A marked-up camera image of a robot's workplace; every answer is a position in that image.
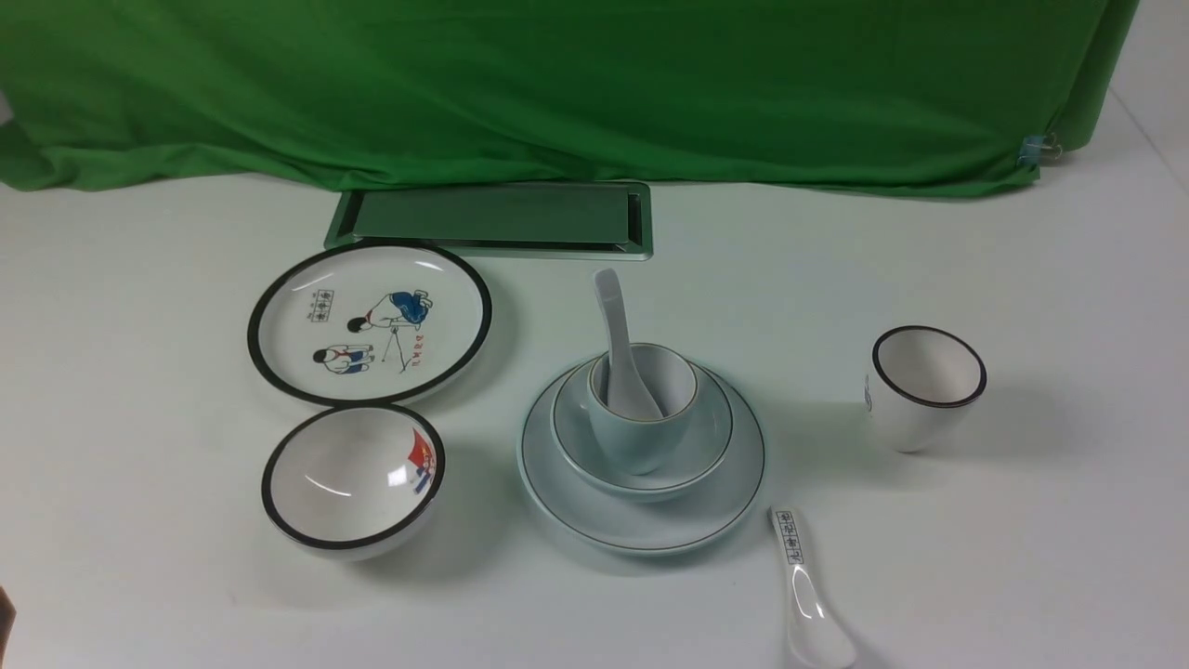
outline green cloth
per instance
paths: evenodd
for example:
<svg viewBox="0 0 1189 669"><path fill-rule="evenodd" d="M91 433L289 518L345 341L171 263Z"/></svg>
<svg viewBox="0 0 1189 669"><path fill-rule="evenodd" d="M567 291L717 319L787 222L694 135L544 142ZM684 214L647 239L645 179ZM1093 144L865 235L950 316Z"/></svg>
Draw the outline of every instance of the green cloth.
<svg viewBox="0 0 1189 669"><path fill-rule="evenodd" d="M1089 140L1138 0L6 0L0 179L977 196Z"/></svg>

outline spoon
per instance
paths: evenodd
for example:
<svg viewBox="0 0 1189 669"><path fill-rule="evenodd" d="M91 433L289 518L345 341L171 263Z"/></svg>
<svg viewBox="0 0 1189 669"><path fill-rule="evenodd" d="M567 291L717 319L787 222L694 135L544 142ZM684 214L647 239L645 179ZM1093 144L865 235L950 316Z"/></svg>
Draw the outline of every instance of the spoon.
<svg viewBox="0 0 1189 669"><path fill-rule="evenodd" d="M847 669L855 664L855 644L826 612L810 579L805 544L792 509L772 509L780 560L785 564L786 643L793 657L814 669Z"/></svg>
<svg viewBox="0 0 1189 669"><path fill-rule="evenodd" d="M631 421L660 421L663 418L661 410L640 379L636 361L631 356L623 290L619 289L619 276L614 269L594 272L594 292L598 294L603 320L606 322L606 408Z"/></svg>

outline white table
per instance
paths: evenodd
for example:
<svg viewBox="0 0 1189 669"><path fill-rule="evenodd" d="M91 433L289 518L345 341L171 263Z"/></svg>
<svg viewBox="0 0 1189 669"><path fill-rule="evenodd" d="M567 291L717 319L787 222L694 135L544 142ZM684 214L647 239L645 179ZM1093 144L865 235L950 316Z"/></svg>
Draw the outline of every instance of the white table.
<svg viewBox="0 0 1189 669"><path fill-rule="evenodd" d="M415 406L451 459L417 542L345 566L269 525L260 469L315 410L257 377L245 324L335 201L257 176L0 190L11 665L780 667L762 513L663 564L533 520L516 437L599 348L600 263L472 260L496 316L476 367ZM635 333L753 402L765 506L803 509L860 667L1185 665L1189 197L1113 101L1024 193L656 185L654 217L655 257L616 265ZM869 347L906 322L958 333L990 377L919 456L853 438Z"/></svg>

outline plate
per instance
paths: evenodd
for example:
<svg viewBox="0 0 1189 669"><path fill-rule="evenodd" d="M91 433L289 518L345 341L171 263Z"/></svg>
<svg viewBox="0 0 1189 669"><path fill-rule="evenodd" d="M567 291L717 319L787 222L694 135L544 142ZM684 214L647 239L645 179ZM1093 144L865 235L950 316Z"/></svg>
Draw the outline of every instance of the plate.
<svg viewBox="0 0 1189 669"><path fill-rule="evenodd" d="M547 519L594 547L660 557L709 545L755 506L766 469L763 435L751 408L721 378L711 374L735 417L726 456L696 492L656 504L587 486L566 462L549 427L549 408L565 378L554 380L533 403L516 449L524 488Z"/></svg>
<svg viewBox="0 0 1189 669"><path fill-rule="evenodd" d="M281 274L252 310L252 364L278 390L329 406L396 403L452 379L478 354L491 295L440 248L360 241Z"/></svg>
<svg viewBox="0 0 1189 669"><path fill-rule="evenodd" d="M685 437L655 472L635 475L616 467L598 446L587 418L586 374L594 361L566 377L553 403L553 435L561 455L590 485L611 494L640 501L677 497L704 480L726 455L731 438L731 408L722 387L704 370L694 367L698 386L697 412Z"/></svg>

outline white cup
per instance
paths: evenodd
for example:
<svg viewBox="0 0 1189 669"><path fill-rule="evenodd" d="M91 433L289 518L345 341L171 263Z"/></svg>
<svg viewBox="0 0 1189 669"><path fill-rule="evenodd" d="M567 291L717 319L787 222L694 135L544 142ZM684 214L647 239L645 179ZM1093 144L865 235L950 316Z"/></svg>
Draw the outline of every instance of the white cup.
<svg viewBox="0 0 1189 669"><path fill-rule="evenodd" d="M864 399L875 440L918 452L949 433L987 389L987 368L969 345L943 329L906 324L872 348Z"/></svg>
<svg viewBox="0 0 1189 669"><path fill-rule="evenodd" d="M590 368L587 411L594 438L608 460L628 474L643 475L660 467L685 437L702 390L693 367L675 352L656 345L631 345L630 351L661 418L636 421L606 406L606 354Z"/></svg>

